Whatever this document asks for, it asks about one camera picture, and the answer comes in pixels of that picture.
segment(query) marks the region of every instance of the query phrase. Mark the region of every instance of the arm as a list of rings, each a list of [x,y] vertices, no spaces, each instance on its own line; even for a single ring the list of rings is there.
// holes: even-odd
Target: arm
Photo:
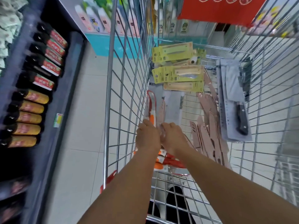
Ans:
[[[159,133],[147,120],[139,124],[136,147],[138,151],[130,162],[115,175],[78,224],[145,223],[153,169],[161,148]]]
[[[189,147],[179,126],[163,127],[164,148],[187,167],[223,223],[298,222],[294,205]]]

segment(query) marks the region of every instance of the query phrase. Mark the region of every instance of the black knife handle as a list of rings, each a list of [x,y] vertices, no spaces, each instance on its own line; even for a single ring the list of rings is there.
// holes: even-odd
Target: black knife handle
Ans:
[[[245,105],[237,103],[237,117],[238,117],[238,127],[237,131],[247,136],[248,135],[248,121],[245,112]]]

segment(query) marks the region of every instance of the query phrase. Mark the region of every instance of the black pants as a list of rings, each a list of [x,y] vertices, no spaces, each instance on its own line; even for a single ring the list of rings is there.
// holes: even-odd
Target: black pants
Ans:
[[[183,191],[180,187],[175,186],[175,190],[176,193],[182,194],[183,195]],[[171,204],[171,205],[176,205],[176,200],[178,203],[178,207],[183,208],[183,209],[187,209],[188,204],[185,203],[184,197],[183,196],[179,196],[179,195],[174,195],[173,193],[168,193],[167,198],[166,198],[166,203],[167,204]],[[149,205],[149,209],[148,209],[148,214],[152,214],[152,206],[153,206],[153,202],[150,201],[150,205]],[[189,215],[187,212],[185,211],[178,211],[178,215],[180,217],[180,223],[184,223],[184,224],[190,224],[190,219],[189,219]],[[154,207],[154,216],[157,216],[160,218],[160,211],[157,207],[157,205],[155,204]],[[191,221],[192,224],[196,224],[193,217],[190,215],[191,217]],[[178,216],[177,216],[177,212],[176,212],[176,208],[172,208],[169,206],[166,206],[166,220],[170,221],[170,222],[174,222],[174,223],[178,223]],[[146,221],[146,224],[150,224],[150,223],[154,223],[152,221]]]

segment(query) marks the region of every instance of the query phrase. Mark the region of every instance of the forearm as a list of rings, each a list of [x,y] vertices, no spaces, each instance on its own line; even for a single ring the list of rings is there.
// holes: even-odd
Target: forearm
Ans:
[[[177,150],[175,156],[187,167],[223,223],[295,223],[299,220],[295,206],[194,149]]]
[[[138,151],[95,200],[78,224],[144,223],[156,157],[155,152]]]

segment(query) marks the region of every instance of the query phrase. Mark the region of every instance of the shopping cart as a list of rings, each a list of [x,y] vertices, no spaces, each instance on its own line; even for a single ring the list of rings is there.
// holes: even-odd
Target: shopping cart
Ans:
[[[135,150],[135,132],[143,119],[146,91],[150,77],[151,48],[163,41],[180,42],[176,36],[164,33],[157,37],[153,31],[151,2],[154,0],[129,1],[129,9],[124,17],[122,27],[127,31],[124,41],[115,29],[115,19],[120,13],[117,3],[113,1],[110,50],[108,61],[107,99],[105,116],[105,149],[104,149],[104,187],[107,177],[126,165]],[[269,13],[270,6],[278,0],[267,0],[259,14]],[[298,7],[299,1],[284,0],[281,7],[282,17],[279,30],[288,27],[297,19],[298,12],[292,17],[289,13]],[[140,37],[133,37],[128,19],[141,10],[141,18],[137,17],[135,30],[140,29]],[[205,23],[206,40],[209,42],[215,29],[214,23]],[[248,143],[228,143],[229,160],[232,169],[242,176],[254,181],[290,203],[299,207],[299,41],[294,32],[292,37],[281,38],[269,34],[248,35],[246,32],[234,30],[226,36],[226,47],[209,43],[196,43],[204,47],[207,56],[201,60],[213,85],[216,83],[216,60],[223,57],[238,58],[246,63],[241,68],[249,71],[243,75],[243,83],[248,85],[247,110],[253,141]],[[114,43],[121,43],[123,55],[119,56]],[[192,141],[189,121],[196,123],[197,117],[203,115],[195,93],[186,93],[183,102],[181,128]],[[169,191],[172,186],[179,186],[183,194]],[[166,203],[167,194],[183,196],[189,207],[181,207]],[[196,223],[221,223],[205,195],[191,176],[177,176],[171,173],[154,172],[152,178],[151,201],[160,209],[161,218],[148,215],[147,219],[158,223],[165,220],[166,206],[177,211],[186,211]]]

